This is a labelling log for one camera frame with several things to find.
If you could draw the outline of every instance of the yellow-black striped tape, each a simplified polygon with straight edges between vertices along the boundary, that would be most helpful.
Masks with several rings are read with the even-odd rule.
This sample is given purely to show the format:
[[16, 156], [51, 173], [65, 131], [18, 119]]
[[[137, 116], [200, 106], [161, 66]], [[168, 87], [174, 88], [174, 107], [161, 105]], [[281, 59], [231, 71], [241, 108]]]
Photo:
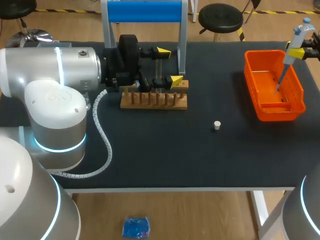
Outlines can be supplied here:
[[240, 42], [245, 42], [246, 41], [246, 38], [245, 38], [245, 35], [244, 35], [244, 31], [242, 30], [242, 27], [240, 27], [240, 29], [238, 30], [238, 35], [239, 35], [239, 38], [240, 38]]
[[253, 14], [320, 14], [320, 11], [254, 11]]
[[[92, 10], [73, 10], [73, 9], [36, 9], [35, 12], [46, 13], [80, 13], [80, 14], [101, 14], [100, 11]], [[254, 11], [253, 14], [320, 14], [320, 11]]]
[[79, 13], [79, 14], [101, 14], [100, 11], [73, 10], [73, 9], [36, 9], [35, 12], [45, 13]]

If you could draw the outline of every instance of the pipette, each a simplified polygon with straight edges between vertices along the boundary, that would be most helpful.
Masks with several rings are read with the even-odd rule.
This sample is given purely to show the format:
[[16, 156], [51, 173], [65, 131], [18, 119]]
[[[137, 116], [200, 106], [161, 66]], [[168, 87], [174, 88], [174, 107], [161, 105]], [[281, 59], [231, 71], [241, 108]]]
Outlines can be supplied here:
[[296, 51], [291, 51], [291, 49], [300, 49], [302, 46], [302, 43], [305, 40], [306, 34], [308, 32], [315, 32], [316, 31], [315, 27], [313, 25], [309, 24], [310, 22], [311, 22], [311, 19], [308, 17], [305, 17], [303, 19], [303, 24], [300, 25], [299, 27], [295, 27], [293, 29], [294, 35], [293, 35], [292, 40], [290, 42], [288, 42], [289, 45], [287, 47], [285, 57], [283, 59], [283, 64], [284, 64], [283, 71], [282, 71], [282, 74], [281, 74], [281, 76], [278, 80], [278, 83], [276, 85], [274, 94], [276, 94], [276, 92], [278, 91], [278, 89], [281, 85], [281, 82], [283, 81], [290, 65], [292, 65], [295, 62], [295, 59], [297, 58], [297, 56], [295, 55]]

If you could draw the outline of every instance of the floor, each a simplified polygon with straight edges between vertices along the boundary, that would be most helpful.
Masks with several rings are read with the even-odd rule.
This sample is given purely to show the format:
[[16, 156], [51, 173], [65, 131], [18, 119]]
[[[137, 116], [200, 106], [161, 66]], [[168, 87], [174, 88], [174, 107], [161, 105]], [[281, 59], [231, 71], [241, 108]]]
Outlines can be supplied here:
[[[243, 9], [247, 0], [199, 0], [199, 8], [224, 2]], [[90, 0], [38, 0], [38, 9], [73, 9], [100, 11], [100, 3]], [[313, 11], [312, 0], [262, 0], [258, 10]], [[308, 16], [320, 30], [320, 16], [304, 14], [254, 14], [243, 32], [246, 41], [289, 41], [293, 28]], [[25, 19], [28, 27], [44, 29], [55, 40], [103, 42], [100, 15], [88, 13], [34, 12]], [[171, 23], [121, 23], [115, 25], [117, 36], [136, 34], [139, 41], [177, 41], [178, 25]], [[201, 26], [189, 17], [188, 41], [212, 41], [213, 34], [199, 34]], [[18, 32], [16, 21], [3, 22], [0, 48]], [[238, 33], [222, 34], [222, 42], [238, 42]], [[320, 87], [318, 60], [307, 60]], [[282, 197], [281, 191], [265, 191], [268, 211]], [[151, 240], [255, 240], [257, 226], [247, 192], [179, 192], [179, 193], [97, 193], [76, 194], [81, 219], [81, 240], [122, 239], [122, 225], [127, 216], [148, 216]], [[275, 240], [284, 239], [279, 233]]]

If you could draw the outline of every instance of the black tabletop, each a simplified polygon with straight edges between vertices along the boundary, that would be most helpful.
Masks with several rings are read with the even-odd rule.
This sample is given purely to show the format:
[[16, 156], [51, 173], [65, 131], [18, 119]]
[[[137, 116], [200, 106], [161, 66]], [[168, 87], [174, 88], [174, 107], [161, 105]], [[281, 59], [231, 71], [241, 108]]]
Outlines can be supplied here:
[[[99, 55], [104, 47], [99, 42], [72, 45], [93, 47]], [[305, 113], [292, 122], [261, 122], [244, 78], [246, 51], [284, 47], [283, 42], [189, 42], [188, 110], [121, 109], [121, 93], [110, 92], [100, 101], [98, 118], [112, 146], [111, 164], [94, 177], [55, 178], [65, 189], [295, 187], [319, 162], [319, 90], [306, 63], [296, 60]], [[174, 56], [163, 63], [164, 75], [176, 74], [176, 61]], [[142, 63], [147, 77], [153, 76], [154, 64]], [[99, 92], [89, 94], [91, 104]], [[214, 121], [221, 122], [218, 132], [212, 131]], [[0, 126], [19, 125], [30, 125], [24, 106], [2, 97]], [[71, 173], [93, 172], [107, 156], [90, 111], [85, 157]]]

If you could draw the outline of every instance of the orange plastic crate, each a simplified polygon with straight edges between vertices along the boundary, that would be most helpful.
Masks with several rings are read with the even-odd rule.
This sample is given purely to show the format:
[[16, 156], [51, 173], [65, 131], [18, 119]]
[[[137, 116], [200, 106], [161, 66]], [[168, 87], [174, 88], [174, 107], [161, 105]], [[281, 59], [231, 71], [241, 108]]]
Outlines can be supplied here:
[[261, 121], [293, 121], [306, 110], [304, 89], [292, 66], [275, 93], [285, 55], [282, 50], [247, 51], [244, 54], [245, 80]]

